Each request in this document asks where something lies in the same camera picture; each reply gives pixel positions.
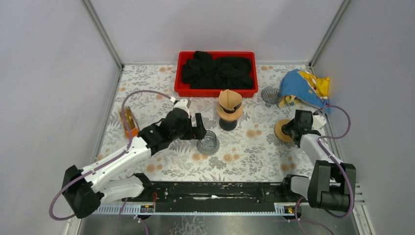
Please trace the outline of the blue and yellow cloth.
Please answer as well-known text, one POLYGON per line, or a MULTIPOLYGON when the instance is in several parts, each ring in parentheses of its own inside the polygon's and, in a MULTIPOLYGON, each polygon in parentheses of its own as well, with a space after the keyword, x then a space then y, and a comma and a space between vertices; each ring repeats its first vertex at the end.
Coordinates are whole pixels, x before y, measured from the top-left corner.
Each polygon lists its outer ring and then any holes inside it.
POLYGON ((279 87, 280 98, 278 106, 294 106, 300 101, 316 108, 329 104, 330 78, 318 78, 303 70, 288 72, 279 87))

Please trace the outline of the wooden ring holder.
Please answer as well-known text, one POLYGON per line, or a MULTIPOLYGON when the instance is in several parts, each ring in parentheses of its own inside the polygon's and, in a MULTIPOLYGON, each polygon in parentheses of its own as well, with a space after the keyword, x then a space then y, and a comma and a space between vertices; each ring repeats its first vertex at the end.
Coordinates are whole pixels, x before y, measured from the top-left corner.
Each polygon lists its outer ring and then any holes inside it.
POLYGON ((282 127, 290 122, 289 119, 281 119, 279 120, 274 127, 275 135, 278 139, 283 142, 292 142, 293 140, 286 134, 283 133, 282 127))
POLYGON ((222 106, 218 103, 216 105, 216 112, 220 118, 228 121, 238 120, 243 114, 243 105, 233 114, 227 114, 224 112, 222 106))

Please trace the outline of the orange coffee filter box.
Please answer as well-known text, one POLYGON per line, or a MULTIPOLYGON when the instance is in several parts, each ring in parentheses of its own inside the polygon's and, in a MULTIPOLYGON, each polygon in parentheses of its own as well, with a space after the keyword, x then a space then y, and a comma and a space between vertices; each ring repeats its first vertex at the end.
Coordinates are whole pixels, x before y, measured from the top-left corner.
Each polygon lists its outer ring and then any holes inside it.
POLYGON ((125 133, 125 137, 129 138, 130 135, 132 135, 132 137, 137 136, 139 133, 139 127, 131 111, 131 108, 129 106, 126 106, 124 108, 124 113, 122 112, 121 108, 119 108, 118 113, 119 120, 122 124, 125 133))

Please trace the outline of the red plastic bin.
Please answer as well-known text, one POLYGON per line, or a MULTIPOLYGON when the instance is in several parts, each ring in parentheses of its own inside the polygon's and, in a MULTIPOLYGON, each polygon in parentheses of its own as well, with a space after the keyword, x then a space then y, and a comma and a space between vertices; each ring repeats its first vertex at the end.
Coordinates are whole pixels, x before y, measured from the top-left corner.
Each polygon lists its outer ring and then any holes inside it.
MULTIPOLYGON (((182 82, 183 65, 188 59, 193 59, 195 51, 181 51, 178 55, 178 64, 176 71, 176 78, 174 84, 174 91, 178 93, 180 97, 218 97, 223 90, 206 90, 206 89, 191 89, 189 84, 182 82)), ((250 60, 251 72, 250 77, 253 80, 253 86, 251 89, 234 90, 239 93, 243 98, 252 98, 255 93, 258 92, 258 81, 255 64, 255 54, 251 51, 207 51, 213 59, 226 56, 243 57, 250 60)))

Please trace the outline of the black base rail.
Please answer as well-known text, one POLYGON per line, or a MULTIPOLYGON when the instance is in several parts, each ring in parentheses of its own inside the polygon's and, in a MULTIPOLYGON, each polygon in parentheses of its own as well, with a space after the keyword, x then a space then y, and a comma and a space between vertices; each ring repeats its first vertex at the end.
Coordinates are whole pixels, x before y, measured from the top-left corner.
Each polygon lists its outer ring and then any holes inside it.
POLYGON ((145 205, 143 213, 283 215, 299 197, 285 183, 158 181, 128 202, 145 205))

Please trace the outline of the black cloth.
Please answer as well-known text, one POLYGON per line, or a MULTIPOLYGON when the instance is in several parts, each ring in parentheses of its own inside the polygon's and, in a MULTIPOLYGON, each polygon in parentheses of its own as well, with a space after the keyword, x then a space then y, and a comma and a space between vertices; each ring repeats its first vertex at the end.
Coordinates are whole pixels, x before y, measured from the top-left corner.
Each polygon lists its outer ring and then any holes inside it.
POLYGON ((214 59, 208 52, 196 51, 182 66, 181 81, 189 84, 191 89, 249 90, 254 85, 251 71, 248 58, 224 56, 214 59))

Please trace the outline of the dark red glass carafe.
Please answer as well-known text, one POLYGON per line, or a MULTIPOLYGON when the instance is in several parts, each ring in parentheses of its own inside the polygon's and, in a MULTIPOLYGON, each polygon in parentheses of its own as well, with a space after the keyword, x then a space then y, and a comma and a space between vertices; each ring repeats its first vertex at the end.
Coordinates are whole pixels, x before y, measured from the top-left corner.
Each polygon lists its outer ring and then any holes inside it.
POLYGON ((234 130, 237 126, 237 120, 232 120, 232 121, 228 121, 228 120, 224 120, 222 118, 219 119, 219 126, 221 129, 225 130, 225 131, 231 131, 234 130))

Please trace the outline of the clear glass carafe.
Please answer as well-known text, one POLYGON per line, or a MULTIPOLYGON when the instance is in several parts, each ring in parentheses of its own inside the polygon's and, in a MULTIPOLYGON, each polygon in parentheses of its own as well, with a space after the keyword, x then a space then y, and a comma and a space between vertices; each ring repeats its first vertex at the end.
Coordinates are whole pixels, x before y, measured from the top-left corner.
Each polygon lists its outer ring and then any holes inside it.
POLYGON ((220 148, 220 142, 213 131, 207 130, 203 139, 196 143, 197 151, 203 155, 214 155, 220 148))

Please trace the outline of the single brown paper filter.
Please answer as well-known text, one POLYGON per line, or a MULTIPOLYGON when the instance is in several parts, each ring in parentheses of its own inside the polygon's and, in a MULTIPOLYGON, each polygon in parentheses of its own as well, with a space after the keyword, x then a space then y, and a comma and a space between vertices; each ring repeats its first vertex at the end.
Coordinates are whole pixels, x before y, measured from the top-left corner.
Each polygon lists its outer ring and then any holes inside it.
POLYGON ((232 90, 224 90, 221 91, 219 94, 219 104, 225 108, 233 108, 237 104, 242 103, 242 95, 232 91, 232 90))

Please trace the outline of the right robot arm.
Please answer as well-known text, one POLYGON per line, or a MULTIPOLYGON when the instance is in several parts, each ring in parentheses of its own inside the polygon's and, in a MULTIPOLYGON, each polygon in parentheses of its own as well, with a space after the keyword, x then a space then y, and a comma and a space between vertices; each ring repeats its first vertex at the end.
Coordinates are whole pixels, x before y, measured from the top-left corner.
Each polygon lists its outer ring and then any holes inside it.
POLYGON ((282 181, 281 197, 288 202, 303 196, 310 207, 323 209, 332 216, 344 217, 354 208, 356 168, 337 158, 324 144, 319 132, 327 123, 318 112, 296 110, 293 119, 281 119, 274 127, 283 142, 292 142, 314 165, 311 177, 288 174, 282 181))

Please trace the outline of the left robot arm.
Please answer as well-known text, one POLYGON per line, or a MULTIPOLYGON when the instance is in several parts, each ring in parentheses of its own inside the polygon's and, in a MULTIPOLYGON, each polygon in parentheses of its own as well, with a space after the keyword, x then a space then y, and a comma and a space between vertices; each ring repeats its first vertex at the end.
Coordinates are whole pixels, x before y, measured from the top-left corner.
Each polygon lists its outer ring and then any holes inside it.
POLYGON ((66 169, 62 195, 74 216, 85 218, 102 203, 121 198, 146 201, 152 189, 138 177, 115 180, 115 176, 132 164, 147 159, 167 149, 175 140, 201 140, 207 131, 201 113, 195 114, 196 126, 181 108, 174 108, 165 118, 153 123, 132 137, 131 142, 107 158, 78 169, 75 165, 66 169))

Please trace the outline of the grey glass dripper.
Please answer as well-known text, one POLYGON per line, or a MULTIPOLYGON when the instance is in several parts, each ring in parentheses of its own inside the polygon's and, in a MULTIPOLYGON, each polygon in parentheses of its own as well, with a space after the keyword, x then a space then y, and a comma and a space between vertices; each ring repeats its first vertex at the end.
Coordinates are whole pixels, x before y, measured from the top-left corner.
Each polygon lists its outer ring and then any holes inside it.
POLYGON ((265 87, 264 89, 262 89, 260 96, 262 100, 265 102, 265 106, 271 107, 272 105, 276 105, 279 103, 280 91, 276 87, 265 87))

